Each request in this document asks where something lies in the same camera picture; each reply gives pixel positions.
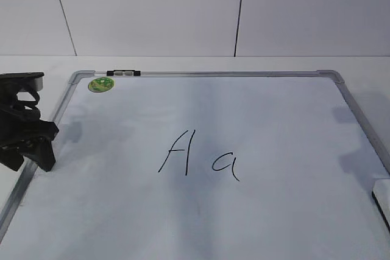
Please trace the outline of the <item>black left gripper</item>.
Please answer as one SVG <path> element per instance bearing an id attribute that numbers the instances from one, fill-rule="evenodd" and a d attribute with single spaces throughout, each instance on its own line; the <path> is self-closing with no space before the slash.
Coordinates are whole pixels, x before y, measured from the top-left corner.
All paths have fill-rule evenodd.
<path id="1" fill-rule="evenodd" d="M 28 92 L 18 93 L 1 89 L 1 164 L 13 171 L 19 171 L 24 157 L 18 148 L 11 146 L 24 141 L 32 142 L 27 148 L 27 156 L 40 169 L 49 172 L 54 167 L 51 141 L 59 129 L 54 122 L 41 119 L 39 101 L 38 92 L 31 88 Z"/>

